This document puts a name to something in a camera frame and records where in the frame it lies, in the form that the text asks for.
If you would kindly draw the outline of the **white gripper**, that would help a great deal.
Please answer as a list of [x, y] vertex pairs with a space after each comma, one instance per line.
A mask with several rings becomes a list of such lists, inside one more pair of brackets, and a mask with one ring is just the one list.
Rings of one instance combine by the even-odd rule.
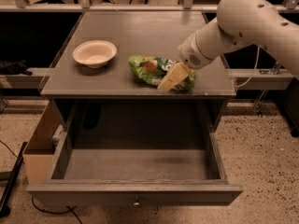
[[212, 63], [212, 59], [207, 58], [196, 43], [196, 33], [190, 35], [182, 44], [178, 46], [178, 56], [183, 63], [175, 63], [158, 85], [161, 91], [186, 91], [190, 86], [191, 68], [202, 69]]

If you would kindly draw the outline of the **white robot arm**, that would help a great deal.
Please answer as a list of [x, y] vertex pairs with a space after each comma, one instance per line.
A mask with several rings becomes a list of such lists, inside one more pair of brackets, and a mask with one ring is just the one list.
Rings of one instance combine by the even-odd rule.
[[191, 34], [178, 48], [180, 61], [158, 85], [169, 91], [193, 69], [218, 56], [254, 44], [299, 78], [299, 25], [284, 19], [266, 0], [220, 0], [216, 18]]

